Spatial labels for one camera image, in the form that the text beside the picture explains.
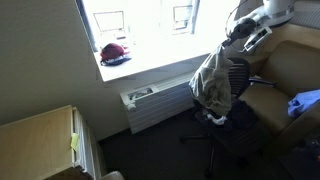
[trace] window sill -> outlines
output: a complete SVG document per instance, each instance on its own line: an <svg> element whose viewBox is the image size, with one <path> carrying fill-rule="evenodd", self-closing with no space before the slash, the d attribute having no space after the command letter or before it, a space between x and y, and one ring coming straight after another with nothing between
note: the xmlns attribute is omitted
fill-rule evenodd
<svg viewBox="0 0 320 180"><path fill-rule="evenodd" d="M100 52L94 53L94 56L99 67L102 80L107 82L209 54L215 50L213 47L215 46L212 42L210 42L209 46L195 39L192 41L190 41L190 39L188 41L168 41L165 46L161 47L157 45L140 45L139 48L130 48L130 56L132 59L118 66L101 66Z"/></svg>

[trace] gray jacket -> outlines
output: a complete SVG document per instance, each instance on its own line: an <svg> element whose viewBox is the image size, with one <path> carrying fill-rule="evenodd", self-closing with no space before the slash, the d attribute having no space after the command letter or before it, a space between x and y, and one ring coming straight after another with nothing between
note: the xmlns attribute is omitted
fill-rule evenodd
<svg viewBox="0 0 320 180"><path fill-rule="evenodd" d="M222 46L211 53L189 82L193 98L217 115L231 110L231 88L228 72L232 61L223 56Z"/></svg>

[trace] wooden desk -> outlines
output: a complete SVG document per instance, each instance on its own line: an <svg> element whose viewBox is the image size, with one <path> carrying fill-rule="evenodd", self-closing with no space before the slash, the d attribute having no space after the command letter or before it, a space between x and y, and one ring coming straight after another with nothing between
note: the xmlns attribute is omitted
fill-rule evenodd
<svg viewBox="0 0 320 180"><path fill-rule="evenodd" d="M71 144L79 134L77 151ZM97 144L80 113L66 106L0 127L0 179L100 179Z"/></svg>

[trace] white wall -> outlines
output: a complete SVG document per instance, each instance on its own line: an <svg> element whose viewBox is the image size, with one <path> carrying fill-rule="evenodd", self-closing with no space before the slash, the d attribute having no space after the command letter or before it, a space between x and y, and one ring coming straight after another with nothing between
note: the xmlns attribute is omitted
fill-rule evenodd
<svg viewBox="0 0 320 180"><path fill-rule="evenodd" d="M205 58L103 83L74 0L0 3L0 124L71 104L100 140L129 127L120 91L195 70Z"/></svg>

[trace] radiator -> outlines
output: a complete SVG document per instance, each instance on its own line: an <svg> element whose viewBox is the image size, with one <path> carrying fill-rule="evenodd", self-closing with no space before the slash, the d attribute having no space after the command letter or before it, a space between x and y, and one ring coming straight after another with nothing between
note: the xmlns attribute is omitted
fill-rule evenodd
<svg viewBox="0 0 320 180"><path fill-rule="evenodd" d="M193 107L189 81L194 73L120 93L131 132L137 133Z"/></svg>

